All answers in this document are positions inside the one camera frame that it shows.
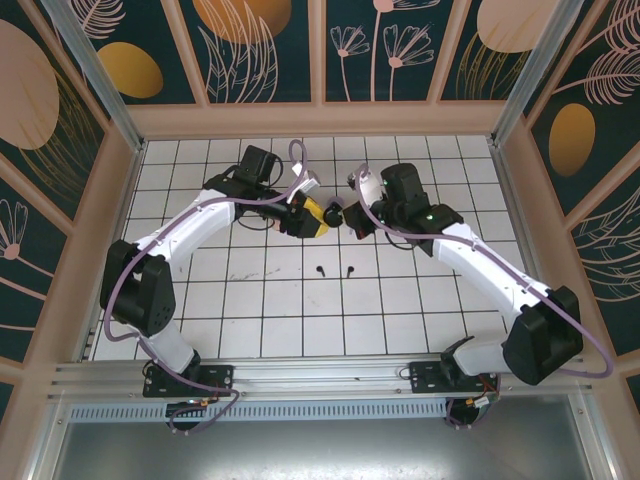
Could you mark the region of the dark panel with leaf outlines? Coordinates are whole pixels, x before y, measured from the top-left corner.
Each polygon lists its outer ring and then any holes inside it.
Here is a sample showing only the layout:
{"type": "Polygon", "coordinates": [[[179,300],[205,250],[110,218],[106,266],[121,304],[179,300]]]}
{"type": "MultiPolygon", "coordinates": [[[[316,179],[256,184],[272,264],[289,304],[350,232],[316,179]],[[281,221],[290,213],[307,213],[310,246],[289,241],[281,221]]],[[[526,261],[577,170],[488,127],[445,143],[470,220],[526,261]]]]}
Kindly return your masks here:
{"type": "Polygon", "coordinates": [[[178,0],[211,104],[309,103],[309,0],[178,0]]]}

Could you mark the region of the dark panel with pink flowers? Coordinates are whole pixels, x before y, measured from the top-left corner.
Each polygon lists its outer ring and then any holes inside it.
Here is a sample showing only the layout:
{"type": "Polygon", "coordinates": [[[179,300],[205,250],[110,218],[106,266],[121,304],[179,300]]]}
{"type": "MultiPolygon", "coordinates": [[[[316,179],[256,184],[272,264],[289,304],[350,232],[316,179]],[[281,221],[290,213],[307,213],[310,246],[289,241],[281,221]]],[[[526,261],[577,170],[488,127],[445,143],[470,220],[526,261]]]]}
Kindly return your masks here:
{"type": "Polygon", "coordinates": [[[325,100],[424,101],[453,0],[327,0],[325,100]]]}

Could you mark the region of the dark panel with golden oval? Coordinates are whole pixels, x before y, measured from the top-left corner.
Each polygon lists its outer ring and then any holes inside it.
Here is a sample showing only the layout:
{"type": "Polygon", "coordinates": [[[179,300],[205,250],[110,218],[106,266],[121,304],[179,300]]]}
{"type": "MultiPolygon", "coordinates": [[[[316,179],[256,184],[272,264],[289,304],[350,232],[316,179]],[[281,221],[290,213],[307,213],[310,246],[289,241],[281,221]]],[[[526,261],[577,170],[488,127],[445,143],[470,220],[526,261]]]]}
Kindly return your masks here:
{"type": "Polygon", "coordinates": [[[181,0],[65,0],[128,106],[204,103],[181,0]]]}

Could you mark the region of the dark panel with peach circle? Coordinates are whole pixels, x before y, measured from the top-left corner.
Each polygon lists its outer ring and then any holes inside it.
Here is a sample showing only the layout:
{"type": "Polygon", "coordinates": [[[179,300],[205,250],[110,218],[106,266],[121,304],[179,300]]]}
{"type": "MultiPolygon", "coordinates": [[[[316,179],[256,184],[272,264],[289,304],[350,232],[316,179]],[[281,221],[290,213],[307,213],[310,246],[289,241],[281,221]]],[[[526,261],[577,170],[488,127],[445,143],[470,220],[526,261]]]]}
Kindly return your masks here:
{"type": "Polygon", "coordinates": [[[441,98],[507,99],[555,6],[556,0],[471,0],[441,98]]]}

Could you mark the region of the dark panel oval and fern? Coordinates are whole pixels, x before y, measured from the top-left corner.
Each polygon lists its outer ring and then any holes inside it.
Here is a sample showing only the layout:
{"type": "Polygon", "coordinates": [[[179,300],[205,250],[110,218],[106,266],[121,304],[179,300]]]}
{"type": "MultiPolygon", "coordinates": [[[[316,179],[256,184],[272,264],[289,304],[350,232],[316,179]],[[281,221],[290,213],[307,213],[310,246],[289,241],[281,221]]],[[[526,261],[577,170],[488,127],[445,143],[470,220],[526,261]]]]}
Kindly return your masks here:
{"type": "Polygon", "coordinates": [[[531,127],[558,214],[640,143],[640,0],[606,0],[531,127]]]}

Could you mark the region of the dark panel with fern outlines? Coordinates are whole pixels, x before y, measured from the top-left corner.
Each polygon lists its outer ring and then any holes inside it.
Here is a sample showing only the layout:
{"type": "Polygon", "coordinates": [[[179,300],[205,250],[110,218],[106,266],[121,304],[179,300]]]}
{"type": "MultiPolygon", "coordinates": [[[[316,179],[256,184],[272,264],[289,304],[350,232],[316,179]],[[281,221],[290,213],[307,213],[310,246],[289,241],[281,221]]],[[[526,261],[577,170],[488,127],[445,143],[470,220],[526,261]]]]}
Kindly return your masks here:
{"type": "Polygon", "coordinates": [[[571,231],[603,315],[640,301],[640,167],[571,231]]]}

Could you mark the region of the grey metal sheet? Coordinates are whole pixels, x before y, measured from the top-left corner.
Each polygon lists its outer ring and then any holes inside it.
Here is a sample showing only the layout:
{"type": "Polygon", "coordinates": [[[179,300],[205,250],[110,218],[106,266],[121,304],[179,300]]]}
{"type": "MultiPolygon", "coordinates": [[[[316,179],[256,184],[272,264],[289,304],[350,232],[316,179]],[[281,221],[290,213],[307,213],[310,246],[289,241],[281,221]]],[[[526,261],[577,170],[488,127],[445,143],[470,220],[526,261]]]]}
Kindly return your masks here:
{"type": "Polygon", "coordinates": [[[574,428],[440,419],[220,423],[193,437],[162,424],[73,424],[54,480],[609,480],[574,428]]]}

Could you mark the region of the dark panel large peach circle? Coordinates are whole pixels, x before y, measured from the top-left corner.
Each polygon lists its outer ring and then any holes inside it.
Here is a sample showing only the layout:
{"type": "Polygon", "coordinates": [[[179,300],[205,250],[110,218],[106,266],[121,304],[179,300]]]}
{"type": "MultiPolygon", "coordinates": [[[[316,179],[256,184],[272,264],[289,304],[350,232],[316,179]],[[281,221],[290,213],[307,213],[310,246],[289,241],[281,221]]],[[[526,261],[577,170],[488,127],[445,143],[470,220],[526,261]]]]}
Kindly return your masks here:
{"type": "Polygon", "coordinates": [[[74,219],[104,129],[17,0],[0,0],[0,154],[74,219]]]}

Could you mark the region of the dark panel single flower outline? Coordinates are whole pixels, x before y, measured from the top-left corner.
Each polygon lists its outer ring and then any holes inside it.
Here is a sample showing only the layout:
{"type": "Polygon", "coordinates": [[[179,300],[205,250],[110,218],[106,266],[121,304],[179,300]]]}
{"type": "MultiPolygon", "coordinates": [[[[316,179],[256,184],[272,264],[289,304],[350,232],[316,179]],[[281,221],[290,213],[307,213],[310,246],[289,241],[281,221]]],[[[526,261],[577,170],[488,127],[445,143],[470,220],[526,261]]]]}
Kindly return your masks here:
{"type": "Polygon", "coordinates": [[[0,357],[24,361],[66,241],[0,178],[0,357]]]}

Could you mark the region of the aluminium side bar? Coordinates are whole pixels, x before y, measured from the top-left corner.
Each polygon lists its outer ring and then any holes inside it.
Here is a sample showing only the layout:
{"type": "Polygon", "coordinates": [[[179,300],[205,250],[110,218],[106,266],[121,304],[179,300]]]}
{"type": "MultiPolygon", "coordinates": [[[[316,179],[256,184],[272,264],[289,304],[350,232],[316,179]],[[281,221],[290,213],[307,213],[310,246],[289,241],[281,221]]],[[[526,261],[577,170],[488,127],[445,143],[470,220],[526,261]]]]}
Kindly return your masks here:
{"type": "Polygon", "coordinates": [[[594,397],[571,394],[568,398],[593,480],[623,480],[614,445],[594,397]]]}
{"type": "Polygon", "coordinates": [[[28,449],[19,480],[53,480],[69,422],[69,404],[49,403],[28,449]]]}

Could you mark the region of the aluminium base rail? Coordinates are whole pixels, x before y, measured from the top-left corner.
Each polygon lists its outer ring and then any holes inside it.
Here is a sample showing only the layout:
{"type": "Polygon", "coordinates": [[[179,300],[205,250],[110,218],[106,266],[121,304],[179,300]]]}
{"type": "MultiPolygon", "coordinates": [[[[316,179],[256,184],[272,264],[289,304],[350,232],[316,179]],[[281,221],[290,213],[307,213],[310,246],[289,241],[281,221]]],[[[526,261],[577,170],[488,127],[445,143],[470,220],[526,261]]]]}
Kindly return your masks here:
{"type": "MultiPolygon", "coordinates": [[[[233,387],[246,401],[408,398],[411,362],[436,355],[227,359],[233,387]]],[[[47,388],[51,401],[107,402],[142,398],[143,360],[60,364],[47,388]]]]}

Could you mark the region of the aluminium corner post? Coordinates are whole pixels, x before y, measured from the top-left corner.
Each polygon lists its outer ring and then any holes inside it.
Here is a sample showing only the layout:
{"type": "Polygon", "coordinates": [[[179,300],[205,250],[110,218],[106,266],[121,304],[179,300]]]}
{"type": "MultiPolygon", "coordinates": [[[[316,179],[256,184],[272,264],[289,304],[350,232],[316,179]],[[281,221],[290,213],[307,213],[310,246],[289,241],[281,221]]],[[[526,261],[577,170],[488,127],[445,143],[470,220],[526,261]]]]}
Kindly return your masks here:
{"type": "Polygon", "coordinates": [[[135,153],[139,153],[142,149],[143,137],[103,67],[95,48],[76,20],[71,6],[66,0],[41,0],[41,2],[74,58],[84,69],[89,82],[126,143],[135,153]]]}
{"type": "Polygon", "coordinates": [[[559,0],[519,74],[488,140],[498,149],[509,137],[525,106],[576,22],[584,0],[559,0]]]}

